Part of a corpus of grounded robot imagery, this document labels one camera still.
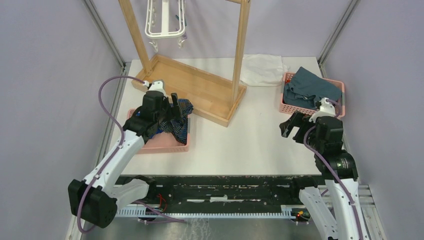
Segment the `navy striped boxer underwear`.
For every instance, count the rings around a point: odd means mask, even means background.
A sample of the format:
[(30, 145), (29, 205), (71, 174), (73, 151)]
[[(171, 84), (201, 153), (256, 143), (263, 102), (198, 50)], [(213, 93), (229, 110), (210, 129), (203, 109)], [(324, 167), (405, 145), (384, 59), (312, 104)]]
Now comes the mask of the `navy striped boxer underwear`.
[(162, 122), (156, 133), (171, 133), (177, 142), (186, 145), (188, 141), (188, 118), (193, 110), (193, 104), (185, 98), (183, 118)]

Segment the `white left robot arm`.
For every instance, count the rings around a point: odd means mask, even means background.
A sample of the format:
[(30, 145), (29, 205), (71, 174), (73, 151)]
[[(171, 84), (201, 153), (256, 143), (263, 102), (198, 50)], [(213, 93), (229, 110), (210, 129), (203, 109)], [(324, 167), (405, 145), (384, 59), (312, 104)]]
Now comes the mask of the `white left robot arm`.
[(127, 205), (156, 200), (158, 191), (147, 178), (136, 178), (119, 187), (115, 183), (133, 156), (157, 134), (160, 124), (181, 117), (177, 93), (167, 97), (157, 90), (146, 92), (142, 105), (119, 128), (121, 137), (113, 149), (83, 180), (74, 179), (69, 184), (70, 209), (78, 224), (85, 220), (104, 229)]

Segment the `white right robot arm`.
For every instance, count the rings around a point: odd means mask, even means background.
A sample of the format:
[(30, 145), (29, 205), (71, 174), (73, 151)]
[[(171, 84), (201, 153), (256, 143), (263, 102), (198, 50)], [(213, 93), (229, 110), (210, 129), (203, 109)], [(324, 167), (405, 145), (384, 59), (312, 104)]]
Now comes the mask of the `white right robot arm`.
[(292, 180), (289, 199), (305, 205), (323, 240), (370, 239), (360, 205), (356, 163), (343, 149), (343, 122), (335, 116), (312, 119), (310, 115), (295, 111), (279, 125), (282, 137), (287, 138), (294, 127), (299, 129), (293, 140), (313, 152), (333, 210), (324, 202), (318, 185), (310, 176)]

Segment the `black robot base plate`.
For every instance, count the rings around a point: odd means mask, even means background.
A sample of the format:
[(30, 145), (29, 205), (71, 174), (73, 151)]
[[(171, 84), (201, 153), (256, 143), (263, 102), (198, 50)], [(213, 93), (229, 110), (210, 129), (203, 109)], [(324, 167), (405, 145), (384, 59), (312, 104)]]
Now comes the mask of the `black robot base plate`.
[(323, 184), (312, 175), (149, 176), (142, 202), (166, 214), (274, 214), (300, 205), (301, 186)]

